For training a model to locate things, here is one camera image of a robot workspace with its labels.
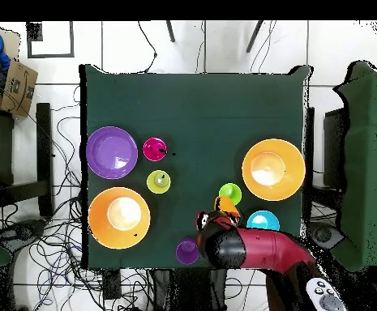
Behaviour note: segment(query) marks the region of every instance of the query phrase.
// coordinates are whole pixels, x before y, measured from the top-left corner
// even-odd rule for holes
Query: white tile floor
[[[201,20],[172,21],[175,43],[169,40],[165,21],[142,22],[141,25],[149,40],[157,51],[157,59],[151,71],[156,73],[195,73],[199,47],[203,42]],[[344,81],[348,65],[356,60],[366,59],[377,66],[377,31],[368,22],[358,21],[284,21],[278,20],[272,26],[270,50],[268,51],[268,32],[270,21],[265,21],[256,38],[253,49],[246,53],[246,47],[256,21],[207,21],[207,72],[249,73],[253,61],[253,72],[288,73],[294,66],[306,65],[314,67],[310,79],[309,105],[315,107],[315,153],[314,169],[323,171],[323,116],[325,112],[343,106],[339,96],[332,87]],[[74,90],[79,83],[78,65],[89,63],[102,68],[106,72],[123,73],[144,70],[152,61],[153,51],[139,30],[137,22],[78,22],[74,28],[73,58],[29,58],[27,55],[25,23],[1,22],[1,27],[18,32],[21,36],[19,60],[38,72],[37,86],[30,115],[35,117],[37,102],[50,102],[52,109],[74,105],[79,100],[79,92]],[[43,42],[32,42],[33,53],[65,53],[68,50],[70,37],[66,22],[44,22]],[[198,72],[203,72],[203,47],[198,58]],[[52,112],[53,137],[70,157],[72,146],[57,132],[57,123],[67,117],[79,117],[79,107]],[[66,135],[75,148],[71,160],[71,169],[81,179],[81,166],[78,156],[80,143],[79,120],[66,119],[60,123],[60,131]],[[13,173],[15,183],[36,180],[36,128],[29,118],[16,118],[14,129]],[[54,193],[57,185],[64,178],[64,163],[61,154],[54,149]],[[314,175],[316,185],[322,185],[322,176]],[[73,189],[73,195],[79,190]],[[70,197],[70,189],[62,188],[55,196],[57,204]],[[4,215],[13,211],[6,207]],[[66,209],[57,213],[56,219],[68,216]],[[37,218],[36,199],[21,202],[19,211],[11,218],[14,221]],[[44,258],[32,247],[32,257],[45,265]],[[28,248],[24,249],[15,264],[15,297],[19,305],[27,305],[33,309],[40,300],[41,283],[48,279],[39,274],[42,267],[30,257]],[[133,273],[124,270],[122,277]],[[261,272],[256,272],[251,281],[253,270],[230,270],[225,290],[226,304],[229,311],[242,311],[247,293],[244,311],[268,311],[265,290],[265,279]],[[239,286],[237,278],[243,285]],[[127,280],[130,285],[134,280]],[[130,291],[131,286],[123,287]],[[69,286],[54,288],[38,311],[61,311],[71,290]],[[140,292],[138,304],[141,308],[146,304],[146,296]],[[126,300],[115,303],[127,306]],[[106,302],[110,309],[112,301]],[[87,290],[77,290],[66,303],[62,311],[101,311],[92,301]]]

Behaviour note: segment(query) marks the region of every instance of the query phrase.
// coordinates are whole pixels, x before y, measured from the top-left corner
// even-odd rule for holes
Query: green cup
[[[218,192],[218,195],[225,195],[231,199],[234,205],[237,205],[242,200],[242,190],[236,184],[229,182],[223,185]]]

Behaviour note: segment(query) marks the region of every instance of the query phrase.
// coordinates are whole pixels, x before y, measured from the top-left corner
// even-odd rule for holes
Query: purple plate
[[[129,174],[138,159],[135,140],[125,130],[105,126],[88,138],[88,167],[104,179],[119,179]]]

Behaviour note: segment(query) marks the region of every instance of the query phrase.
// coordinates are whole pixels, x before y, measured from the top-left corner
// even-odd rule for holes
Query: remote control
[[[306,292],[316,311],[347,311],[338,292],[324,279],[309,280],[306,284]]]

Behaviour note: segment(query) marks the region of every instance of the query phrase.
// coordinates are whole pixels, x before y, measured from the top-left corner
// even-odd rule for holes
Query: purple cup
[[[184,265],[196,262],[199,256],[197,243],[193,238],[184,238],[175,250],[175,255],[177,260]]]

